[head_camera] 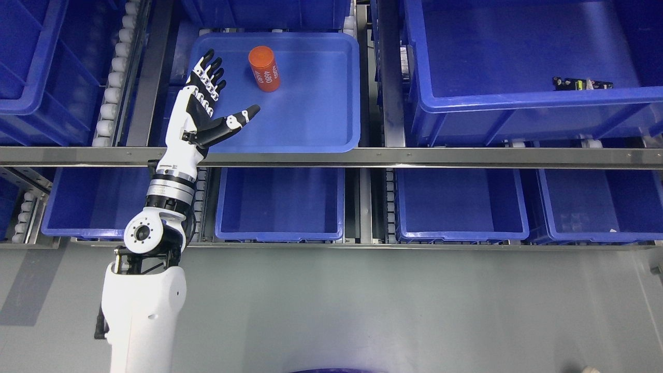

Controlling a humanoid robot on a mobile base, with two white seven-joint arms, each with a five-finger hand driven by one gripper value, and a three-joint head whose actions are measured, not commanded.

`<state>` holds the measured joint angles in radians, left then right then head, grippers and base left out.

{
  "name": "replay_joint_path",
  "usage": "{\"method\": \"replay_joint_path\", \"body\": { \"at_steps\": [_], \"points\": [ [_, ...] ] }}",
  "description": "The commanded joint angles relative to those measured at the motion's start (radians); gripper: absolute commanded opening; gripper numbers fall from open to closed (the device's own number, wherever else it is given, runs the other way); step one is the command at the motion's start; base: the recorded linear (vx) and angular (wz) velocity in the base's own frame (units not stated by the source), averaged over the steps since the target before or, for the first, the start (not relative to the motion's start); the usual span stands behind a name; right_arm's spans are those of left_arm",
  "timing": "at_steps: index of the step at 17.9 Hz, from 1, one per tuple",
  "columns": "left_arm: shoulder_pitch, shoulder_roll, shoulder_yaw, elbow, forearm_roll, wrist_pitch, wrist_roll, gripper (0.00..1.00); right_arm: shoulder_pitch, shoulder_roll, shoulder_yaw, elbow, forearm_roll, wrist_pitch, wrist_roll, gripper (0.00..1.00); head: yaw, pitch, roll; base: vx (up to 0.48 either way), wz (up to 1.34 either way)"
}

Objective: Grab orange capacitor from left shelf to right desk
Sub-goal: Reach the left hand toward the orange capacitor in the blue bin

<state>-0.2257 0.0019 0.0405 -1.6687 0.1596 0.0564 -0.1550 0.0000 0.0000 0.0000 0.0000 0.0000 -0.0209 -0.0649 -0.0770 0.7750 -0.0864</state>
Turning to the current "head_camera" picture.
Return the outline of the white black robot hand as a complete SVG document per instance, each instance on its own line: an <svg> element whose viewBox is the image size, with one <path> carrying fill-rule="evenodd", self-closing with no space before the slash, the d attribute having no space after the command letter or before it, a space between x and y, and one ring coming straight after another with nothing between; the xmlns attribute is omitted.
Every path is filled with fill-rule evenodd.
<svg viewBox="0 0 663 373"><path fill-rule="evenodd" d="M261 110L251 105L242 111L214 118L225 88L222 58L209 49L194 64L176 95L166 131L166 152L152 177L192 183L209 149L238 134Z"/></svg>

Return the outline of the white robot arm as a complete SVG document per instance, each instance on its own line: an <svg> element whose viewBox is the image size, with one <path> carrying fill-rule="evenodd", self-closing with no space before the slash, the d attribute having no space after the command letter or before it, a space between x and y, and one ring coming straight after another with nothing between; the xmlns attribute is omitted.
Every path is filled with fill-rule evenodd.
<svg viewBox="0 0 663 373"><path fill-rule="evenodd" d="M156 166L145 204L106 268L95 335L111 347L111 372L172 371L187 296L180 260L196 180L197 167Z"/></svg>

